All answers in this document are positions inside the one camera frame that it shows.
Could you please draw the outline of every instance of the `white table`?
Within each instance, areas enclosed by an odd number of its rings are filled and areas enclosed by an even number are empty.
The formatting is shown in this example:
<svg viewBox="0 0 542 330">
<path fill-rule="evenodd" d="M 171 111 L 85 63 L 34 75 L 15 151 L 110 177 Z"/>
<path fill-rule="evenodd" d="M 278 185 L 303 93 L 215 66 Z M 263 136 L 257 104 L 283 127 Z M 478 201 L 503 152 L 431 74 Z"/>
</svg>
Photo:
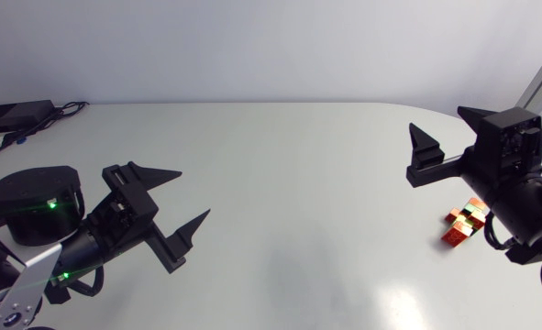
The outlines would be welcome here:
<svg viewBox="0 0 542 330">
<path fill-rule="evenodd" d="M 393 104 L 92 105 L 0 153 L 0 179 L 79 171 L 87 212 L 101 170 L 134 160 L 183 176 L 150 194 L 165 235 L 207 208 L 169 275 L 142 244 L 105 265 L 94 298 L 44 304 L 69 329 L 542 329 L 539 264 L 512 264 L 478 234 L 457 248 L 443 217 L 460 179 L 413 189 L 408 124 L 460 154 L 455 117 Z M 505 238 L 499 227 L 498 234 Z"/>
</svg>

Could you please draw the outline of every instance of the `cable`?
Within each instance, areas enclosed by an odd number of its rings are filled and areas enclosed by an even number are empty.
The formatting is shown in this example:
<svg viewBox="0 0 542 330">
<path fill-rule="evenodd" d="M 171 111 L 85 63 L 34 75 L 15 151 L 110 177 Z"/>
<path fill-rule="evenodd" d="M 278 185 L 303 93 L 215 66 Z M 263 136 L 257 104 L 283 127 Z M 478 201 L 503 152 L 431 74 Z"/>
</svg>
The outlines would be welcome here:
<svg viewBox="0 0 542 330">
<path fill-rule="evenodd" d="M 86 105 L 89 105 L 87 102 L 69 102 L 68 104 L 65 104 L 64 106 L 55 108 L 52 113 L 50 113 L 49 116 L 44 118 L 42 121 L 40 121 L 38 124 L 34 125 L 31 128 L 19 130 L 16 132 L 11 132 L 6 135 L 4 135 L 4 139 L 2 140 L 2 144 L 0 145 L 0 151 L 3 149 L 11 146 L 15 142 L 18 142 L 25 137 L 28 137 L 30 135 L 34 135 L 38 133 L 41 130 L 45 130 L 52 126 L 52 124 L 56 123 L 59 120 L 62 120 L 64 118 L 74 116 L 78 114 L 83 108 L 85 108 Z M 66 109 L 70 109 L 76 107 L 74 111 L 71 111 L 69 113 L 65 113 Z"/>
<path fill-rule="evenodd" d="M 507 239 L 504 243 L 499 242 L 499 239 L 494 234 L 494 229 L 492 228 L 493 218 L 494 213 L 489 212 L 486 216 L 486 222 L 484 224 L 484 238 L 487 240 L 487 243 L 497 250 L 506 250 L 517 244 L 517 241 L 513 237 Z"/>
<path fill-rule="evenodd" d="M 99 293 L 102 290 L 103 287 L 104 287 L 104 266 L 100 266 L 95 269 L 95 279 L 94 279 L 93 287 L 90 287 L 88 284 L 85 284 L 80 280 L 76 280 L 71 285 L 69 285 L 69 289 L 88 297 L 94 297 L 97 293 Z"/>
</svg>

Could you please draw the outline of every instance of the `power adapter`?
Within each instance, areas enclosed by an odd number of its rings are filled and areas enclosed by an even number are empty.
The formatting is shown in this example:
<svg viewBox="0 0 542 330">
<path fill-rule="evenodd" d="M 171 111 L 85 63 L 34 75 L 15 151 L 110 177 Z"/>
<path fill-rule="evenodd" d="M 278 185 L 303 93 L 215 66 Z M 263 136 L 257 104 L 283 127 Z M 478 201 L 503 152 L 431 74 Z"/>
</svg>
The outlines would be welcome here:
<svg viewBox="0 0 542 330">
<path fill-rule="evenodd" d="M 29 129 L 55 111 L 50 100 L 0 104 L 0 133 Z"/>
</svg>

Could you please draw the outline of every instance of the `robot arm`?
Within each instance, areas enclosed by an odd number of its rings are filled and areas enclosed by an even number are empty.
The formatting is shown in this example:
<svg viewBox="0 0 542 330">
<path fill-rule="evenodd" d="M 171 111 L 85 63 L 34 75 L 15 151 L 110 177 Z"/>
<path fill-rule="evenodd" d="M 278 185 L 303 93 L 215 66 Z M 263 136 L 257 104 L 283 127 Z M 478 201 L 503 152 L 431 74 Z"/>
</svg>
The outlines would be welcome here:
<svg viewBox="0 0 542 330">
<path fill-rule="evenodd" d="M 181 175 L 141 168 L 133 162 L 104 169 L 111 193 L 83 218 L 77 171 L 66 167 L 23 170 L 0 181 L 0 329 L 24 329 L 44 293 L 65 303 L 68 288 L 94 296 L 102 289 L 103 265 L 147 242 L 172 273 L 185 262 L 192 236 L 209 211 L 165 237 L 153 222 L 158 212 L 148 190 Z M 24 265 L 15 269 L 7 258 Z M 93 286 L 79 279 L 95 271 Z"/>
<path fill-rule="evenodd" d="M 477 139 L 452 161 L 410 124 L 414 149 L 407 180 L 418 187 L 460 176 L 513 235 L 506 256 L 521 265 L 542 261 L 541 117 L 519 107 L 500 113 L 459 107 L 459 114 Z"/>
</svg>

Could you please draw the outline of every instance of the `white wall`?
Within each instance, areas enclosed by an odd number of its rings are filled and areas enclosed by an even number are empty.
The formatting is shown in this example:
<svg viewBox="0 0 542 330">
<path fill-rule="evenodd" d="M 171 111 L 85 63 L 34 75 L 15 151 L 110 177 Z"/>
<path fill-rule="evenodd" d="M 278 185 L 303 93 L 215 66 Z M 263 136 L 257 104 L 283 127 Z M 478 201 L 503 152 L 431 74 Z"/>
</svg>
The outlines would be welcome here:
<svg viewBox="0 0 542 330">
<path fill-rule="evenodd" d="M 0 103 L 517 101 L 538 0 L 0 1 Z"/>
</svg>

